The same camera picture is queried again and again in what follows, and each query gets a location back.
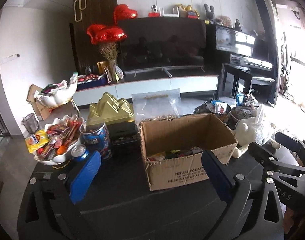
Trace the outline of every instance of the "white security camera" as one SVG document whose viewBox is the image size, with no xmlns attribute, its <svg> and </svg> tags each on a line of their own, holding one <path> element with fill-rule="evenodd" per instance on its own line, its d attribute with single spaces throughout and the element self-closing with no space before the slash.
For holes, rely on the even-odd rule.
<svg viewBox="0 0 305 240">
<path fill-rule="evenodd" d="M 158 12 L 157 5 L 152 5 L 152 12 Z"/>
</svg>

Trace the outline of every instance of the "red heart balloon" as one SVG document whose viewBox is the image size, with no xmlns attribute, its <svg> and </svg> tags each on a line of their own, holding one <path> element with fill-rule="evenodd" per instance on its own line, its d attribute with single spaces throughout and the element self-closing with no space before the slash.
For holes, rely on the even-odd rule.
<svg viewBox="0 0 305 240">
<path fill-rule="evenodd" d="M 102 24 L 92 24 L 87 28 L 86 33 L 91 38 L 91 44 L 96 45 L 98 43 L 95 41 L 95 36 L 100 30 L 102 30 L 103 28 L 106 28 L 106 27 L 107 27 L 106 25 L 102 25 Z"/>
<path fill-rule="evenodd" d="M 101 24 L 90 25 L 87 28 L 87 34 L 90 36 L 93 45 L 97 45 L 99 42 L 119 42 L 127 38 L 120 27 Z"/>
<path fill-rule="evenodd" d="M 119 42 L 127 38 L 123 29 L 117 26 L 103 28 L 96 33 L 95 41 L 98 42 Z"/>
<path fill-rule="evenodd" d="M 114 23 L 117 25 L 118 21 L 125 19 L 135 19 L 138 13 L 136 10 L 129 9 L 126 4 L 119 4 L 114 10 Z"/>
</svg>

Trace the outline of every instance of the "white cabinet door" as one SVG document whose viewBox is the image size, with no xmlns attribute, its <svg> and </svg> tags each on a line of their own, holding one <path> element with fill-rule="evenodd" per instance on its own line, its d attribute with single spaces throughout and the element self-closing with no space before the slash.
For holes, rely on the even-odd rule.
<svg viewBox="0 0 305 240">
<path fill-rule="evenodd" d="M 108 92 L 117 98 L 115 85 L 90 88 L 77 91 L 74 94 L 74 101 L 77 106 L 89 105 L 90 103 L 97 103 L 102 98 L 103 93 Z"/>
<path fill-rule="evenodd" d="M 117 84 L 118 99 L 131 98 L 131 94 L 170 90 L 170 79 L 153 79 Z"/>
<path fill-rule="evenodd" d="M 218 76 L 182 77 L 171 79 L 171 89 L 181 93 L 217 90 Z"/>
</svg>

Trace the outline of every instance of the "flat screen tv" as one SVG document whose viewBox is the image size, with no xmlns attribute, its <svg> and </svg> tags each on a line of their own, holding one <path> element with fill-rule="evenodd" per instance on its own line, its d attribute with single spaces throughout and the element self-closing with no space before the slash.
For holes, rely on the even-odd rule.
<svg viewBox="0 0 305 240">
<path fill-rule="evenodd" d="M 124 71 L 204 66 L 206 26 L 202 20 L 138 18 L 119 21 L 118 26 L 127 35 L 118 57 Z"/>
</svg>

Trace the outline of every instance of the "wastebasket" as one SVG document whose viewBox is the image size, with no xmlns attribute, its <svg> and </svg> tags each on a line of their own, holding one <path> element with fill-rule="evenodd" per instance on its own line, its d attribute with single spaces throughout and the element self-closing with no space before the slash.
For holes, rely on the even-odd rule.
<svg viewBox="0 0 305 240">
<path fill-rule="evenodd" d="M 21 121 L 21 124 L 25 126 L 29 133 L 35 133 L 39 129 L 39 123 L 37 122 L 34 113 L 31 113 L 24 117 Z"/>
</svg>

